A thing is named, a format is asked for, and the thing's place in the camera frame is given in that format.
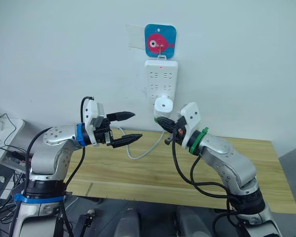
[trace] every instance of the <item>pink fish sticker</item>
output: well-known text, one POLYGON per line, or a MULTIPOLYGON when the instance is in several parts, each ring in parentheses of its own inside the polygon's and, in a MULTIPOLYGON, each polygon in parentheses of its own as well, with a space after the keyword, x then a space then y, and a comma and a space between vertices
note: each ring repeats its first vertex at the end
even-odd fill
POLYGON ((164 52, 168 47, 174 48, 174 44, 169 44, 166 38, 158 33, 154 33, 149 36, 147 40, 147 46, 152 53, 164 52))

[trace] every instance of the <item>white wall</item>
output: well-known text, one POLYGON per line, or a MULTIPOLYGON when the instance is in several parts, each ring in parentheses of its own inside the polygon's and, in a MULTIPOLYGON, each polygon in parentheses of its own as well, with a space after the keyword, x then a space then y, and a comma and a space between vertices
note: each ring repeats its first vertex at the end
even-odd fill
POLYGON ((107 113, 137 114, 120 125, 158 130, 148 57, 125 31, 149 23, 178 32, 176 109, 196 101, 215 135, 271 140, 278 155, 296 147, 296 0, 0 1, 0 113, 33 136, 78 122, 95 95, 107 113))

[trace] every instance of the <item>green ring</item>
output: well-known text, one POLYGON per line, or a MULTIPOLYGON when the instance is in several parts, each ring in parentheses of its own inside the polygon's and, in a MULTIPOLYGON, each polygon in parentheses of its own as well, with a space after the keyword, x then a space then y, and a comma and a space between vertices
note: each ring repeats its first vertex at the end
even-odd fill
POLYGON ((196 147, 198 146, 198 144, 201 142, 202 138, 207 134, 208 131, 208 127, 205 127, 202 132, 197 136, 197 138, 195 139, 193 145, 191 146, 191 149, 189 150, 189 152, 194 155, 194 151, 196 149, 196 147))

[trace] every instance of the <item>gray floor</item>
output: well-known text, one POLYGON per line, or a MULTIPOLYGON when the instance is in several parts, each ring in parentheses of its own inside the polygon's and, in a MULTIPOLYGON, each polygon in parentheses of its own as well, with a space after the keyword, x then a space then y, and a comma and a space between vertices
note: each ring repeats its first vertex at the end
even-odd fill
MULTIPOLYGON (((280 157, 280 162, 296 201, 296 149, 280 157)), ((0 166, 0 174, 9 172, 9 170, 0 166)), ((70 204, 75 198, 75 196, 68 198, 66 205, 70 204)), ((80 214, 89 209, 95 209, 96 217, 92 226, 87 229, 85 236, 111 237, 123 212, 128 208, 135 208, 140 213, 141 235, 143 237, 175 236, 171 215, 175 212, 176 205, 114 199, 106 199, 103 203, 96 204, 92 200, 80 197, 74 205, 68 208, 67 214, 69 221, 75 227, 80 214)), ((217 213, 209 208, 191 208, 211 230, 211 223, 217 213)), ((284 237, 296 237, 296 214, 274 213, 274 218, 284 237)), ((7 226, 0 225, 4 230, 7 230, 7 226)), ((219 221, 218 232, 224 237, 236 236, 235 230, 225 219, 219 221)))

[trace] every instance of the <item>power strip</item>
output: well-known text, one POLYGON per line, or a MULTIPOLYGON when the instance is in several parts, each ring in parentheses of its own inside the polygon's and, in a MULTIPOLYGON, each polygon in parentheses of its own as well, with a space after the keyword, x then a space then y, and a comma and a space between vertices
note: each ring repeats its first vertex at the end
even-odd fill
POLYGON ((174 102, 178 78, 178 62, 170 60, 147 60, 147 96, 149 107, 153 109, 157 98, 166 96, 174 102))

